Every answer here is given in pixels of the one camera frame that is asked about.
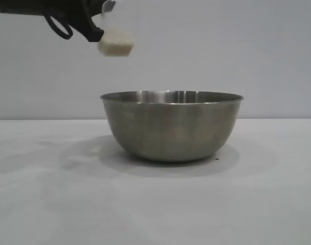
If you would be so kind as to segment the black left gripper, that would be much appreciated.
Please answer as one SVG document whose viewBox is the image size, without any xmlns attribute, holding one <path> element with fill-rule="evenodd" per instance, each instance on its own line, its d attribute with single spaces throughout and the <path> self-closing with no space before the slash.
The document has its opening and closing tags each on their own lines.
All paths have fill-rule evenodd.
<svg viewBox="0 0 311 245">
<path fill-rule="evenodd" d="M 100 14 L 105 1 L 34 1 L 38 10 L 52 29 L 58 26 L 56 20 L 63 27 L 81 29 L 80 33 L 89 42 L 99 42 L 104 34 L 92 20 Z"/>
</svg>

